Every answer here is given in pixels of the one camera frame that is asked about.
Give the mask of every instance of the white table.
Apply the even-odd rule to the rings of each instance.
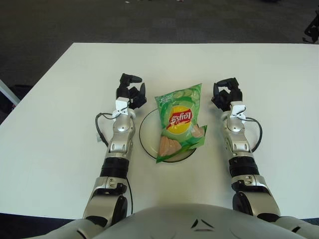
[[[319,217],[319,47],[301,44],[75,43],[0,126],[0,211],[80,218],[104,160],[94,124],[111,112],[123,72],[143,78],[128,178],[134,211],[171,203],[232,207],[231,177],[212,85],[236,77],[247,116],[264,137],[255,159],[282,215]],[[155,164],[138,129],[155,95],[203,83],[205,146],[177,164]],[[101,128],[110,138],[111,120]],[[247,123],[253,145],[257,127]]]

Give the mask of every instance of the gray carpet floor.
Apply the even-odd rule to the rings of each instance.
[[[318,0],[0,0],[0,79],[34,85],[73,42],[302,43]],[[0,123],[6,114],[0,112]]]

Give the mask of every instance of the lay's logo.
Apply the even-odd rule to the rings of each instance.
[[[172,108],[169,117],[169,125],[166,129],[174,134],[184,133],[190,126],[193,114],[191,110],[184,106]]]

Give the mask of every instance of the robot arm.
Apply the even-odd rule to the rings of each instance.
[[[123,196],[127,189],[133,135],[135,133],[134,109],[146,103],[145,85],[140,91],[128,89],[130,83],[140,83],[141,78],[123,74],[116,91],[116,110],[112,113],[113,137],[108,143],[100,177],[96,179],[93,191],[85,208],[83,218],[99,218],[101,226],[107,228],[126,217],[127,199]]]
[[[227,87],[230,93],[218,87]],[[214,84],[212,102],[224,111],[222,115],[224,140],[229,157],[229,171],[232,176],[231,187],[236,192],[233,197],[233,209],[245,214],[274,223],[308,239],[317,239],[319,227],[294,217],[280,217],[278,205],[259,174],[253,152],[245,137],[242,93],[236,78],[230,78]]]

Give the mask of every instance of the chip bag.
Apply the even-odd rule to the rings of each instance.
[[[200,90],[201,84],[155,97],[162,126],[156,163],[204,144],[207,126],[197,125]]]

